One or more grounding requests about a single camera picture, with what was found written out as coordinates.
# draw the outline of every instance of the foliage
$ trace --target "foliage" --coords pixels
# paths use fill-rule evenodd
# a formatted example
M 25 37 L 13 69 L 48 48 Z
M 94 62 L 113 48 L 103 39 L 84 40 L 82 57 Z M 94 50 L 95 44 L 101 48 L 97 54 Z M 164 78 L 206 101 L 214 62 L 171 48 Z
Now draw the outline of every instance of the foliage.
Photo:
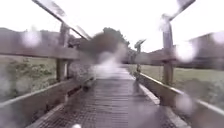
M 46 64 L 32 63 L 32 59 L 13 60 L 7 64 L 6 71 L 11 84 L 9 97 L 12 98 L 39 90 L 56 82 L 54 68 L 49 68 Z M 22 87 L 18 84 L 21 81 L 24 84 Z
M 121 34 L 119 30 L 114 30 L 113 28 L 104 28 L 103 33 L 105 35 L 111 36 L 111 39 L 114 42 L 122 42 L 126 45 L 129 45 L 129 42 L 124 38 L 124 35 Z
M 137 52 L 128 48 L 126 58 L 124 59 L 123 63 L 125 64 L 135 64 L 136 63 L 136 56 Z

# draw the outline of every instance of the grass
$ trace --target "grass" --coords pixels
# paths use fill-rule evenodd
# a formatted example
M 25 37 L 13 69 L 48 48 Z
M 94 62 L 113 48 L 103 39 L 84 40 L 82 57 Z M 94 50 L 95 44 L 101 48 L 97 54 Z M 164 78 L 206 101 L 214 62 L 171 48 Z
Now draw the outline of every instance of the grass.
M 53 59 L 0 56 L 0 101 L 48 87 L 56 82 Z
M 131 73 L 136 70 L 135 65 L 126 68 Z M 142 73 L 159 81 L 162 70 L 160 66 L 142 66 Z M 224 71 L 175 68 L 172 86 L 224 109 Z

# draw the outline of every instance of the wooden bridge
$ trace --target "wooden bridge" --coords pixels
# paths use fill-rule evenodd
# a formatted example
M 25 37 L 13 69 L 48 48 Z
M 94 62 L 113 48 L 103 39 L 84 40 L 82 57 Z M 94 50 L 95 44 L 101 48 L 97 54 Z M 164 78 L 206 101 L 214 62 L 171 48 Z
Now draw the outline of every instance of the wooden bridge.
M 171 86 L 175 57 L 169 22 L 169 29 L 164 32 L 164 49 L 148 55 L 151 61 L 163 63 L 162 82 L 142 74 L 138 64 L 133 77 L 97 79 L 85 92 L 81 89 L 84 83 L 68 76 L 68 61 L 79 58 L 79 51 L 67 47 L 67 37 L 69 30 L 86 40 L 90 37 L 70 27 L 37 0 L 34 2 L 62 22 L 59 46 L 47 46 L 43 42 L 31 49 L 19 40 L 6 39 L 0 42 L 0 54 L 55 58 L 58 83 L 1 103 L 1 128 L 78 128 L 79 125 L 83 128 L 223 128 L 222 110 Z M 141 44 L 135 46 L 139 54 Z M 190 113 L 178 108 L 178 97 L 190 100 L 193 105 Z

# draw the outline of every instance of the water droplet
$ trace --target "water droplet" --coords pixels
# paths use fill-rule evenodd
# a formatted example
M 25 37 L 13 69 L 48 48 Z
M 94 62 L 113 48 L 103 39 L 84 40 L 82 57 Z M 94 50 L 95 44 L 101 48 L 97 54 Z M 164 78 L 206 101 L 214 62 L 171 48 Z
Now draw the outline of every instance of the water droplet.
M 74 124 L 74 125 L 72 126 L 72 128 L 82 128 L 82 127 L 81 127 L 81 124 Z
M 180 9 L 180 5 L 177 0 L 165 0 L 162 1 L 162 3 L 164 7 L 164 13 L 168 16 L 173 16 Z
M 191 115 L 194 112 L 194 104 L 187 95 L 178 95 L 175 99 L 176 107 L 184 114 Z
M 211 35 L 212 39 L 217 44 L 224 44 L 224 31 L 223 32 L 216 32 Z
M 159 29 L 163 32 L 169 31 L 169 21 L 167 19 L 161 19 L 159 22 Z
M 41 43 L 41 34 L 35 28 L 31 28 L 23 33 L 22 43 L 25 47 L 37 47 Z
M 100 63 L 92 67 L 92 72 L 96 78 L 119 78 L 132 79 L 125 68 L 121 67 L 121 59 L 125 50 L 118 49 L 115 53 L 104 52 L 100 55 Z
M 177 45 L 175 48 L 176 58 L 184 63 L 193 61 L 193 59 L 197 55 L 197 52 L 197 46 L 194 46 L 192 43 L 189 42 Z

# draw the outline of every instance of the wooden railing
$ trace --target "wooden railing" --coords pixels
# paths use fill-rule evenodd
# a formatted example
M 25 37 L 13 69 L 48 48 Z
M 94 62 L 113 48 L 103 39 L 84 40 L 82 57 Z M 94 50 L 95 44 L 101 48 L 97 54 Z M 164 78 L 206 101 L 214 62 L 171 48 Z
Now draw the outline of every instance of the wooden railing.
M 61 22 L 58 45 L 41 42 L 35 47 L 27 47 L 20 34 L 10 37 L 0 35 L 0 54 L 56 59 L 58 83 L 0 104 L 1 128 L 24 128 L 44 115 L 50 109 L 63 103 L 71 92 L 80 89 L 80 83 L 68 79 L 68 61 L 79 58 L 79 52 L 68 48 L 69 31 L 75 31 L 83 39 L 90 37 L 84 32 L 68 26 L 66 22 L 38 0 L 33 0 Z
M 188 94 L 172 87 L 173 85 L 173 68 L 185 67 L 183 62 L 176 56 L 176 47 L 172 41 L 172 26 L 170 21 L 167 22 L 165 31 L 163 31 L 163 49 L 148 53 L 148 64 L 163 66 L 162 82 L 154 80 L 141 73 L 141 65 L 138 63 L 134 76 L 139 84 L 144 85 L 160 100 L 161 106 L 167 106 L 187 122 L 192 128 L 222 128 L 224 125 L 224 111 L 201 100 L 195 99 Z M 192 58 L 191 64 L 196 64 L 196 61 L 222 59 L 224 57 L 223 44 L 218 44 L 212 40 L 211 34 L 201 36 L 197 39 L 190 40 L 190 45 L 196 46 L 197 54 Z M 137 43 L 138 51 L 141 49 L 142 43 Z M 137 52 L 137 57 L 141 57 L 141 52 Z M 195 68 L 195 65 L 190 65 L 188 68 Z M 177 105 L 178 98 L 186 98 L 190 104 L 187 109 L 190 112 L 184 112 Z

